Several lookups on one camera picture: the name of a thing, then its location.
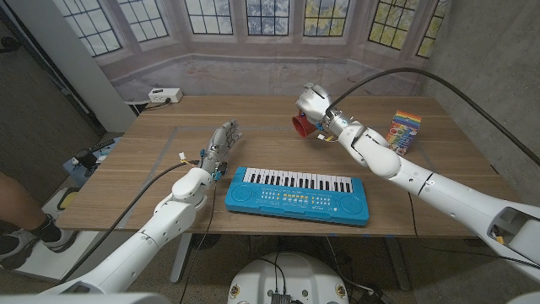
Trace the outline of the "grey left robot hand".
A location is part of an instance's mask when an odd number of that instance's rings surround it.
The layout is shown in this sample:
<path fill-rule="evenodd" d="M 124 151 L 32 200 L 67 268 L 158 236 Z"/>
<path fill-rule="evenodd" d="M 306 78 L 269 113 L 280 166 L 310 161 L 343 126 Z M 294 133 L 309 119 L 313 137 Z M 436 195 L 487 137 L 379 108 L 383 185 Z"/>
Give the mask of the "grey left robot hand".
<path fill-rule="evenodd" d="M 201 156 L 199 167 L 212 174 L 225 162 L 228 153 L 241 138 L 238 121 L 234 118 L 217 128 Z"/>

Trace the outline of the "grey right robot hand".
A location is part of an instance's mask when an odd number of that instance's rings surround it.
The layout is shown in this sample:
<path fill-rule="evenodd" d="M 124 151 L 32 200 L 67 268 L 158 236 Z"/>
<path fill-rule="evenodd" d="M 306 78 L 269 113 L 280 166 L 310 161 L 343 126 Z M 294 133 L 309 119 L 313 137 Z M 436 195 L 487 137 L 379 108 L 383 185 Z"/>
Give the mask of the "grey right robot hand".
<path fill-rule="evenodd" d="M 305 114 L 309 123 L 329 122 L 340 111 L 336 108 L 330 109 L 332 97 L 318 84 L 306 83 L 304 92 L 295 102 L 296 106 Z"/>

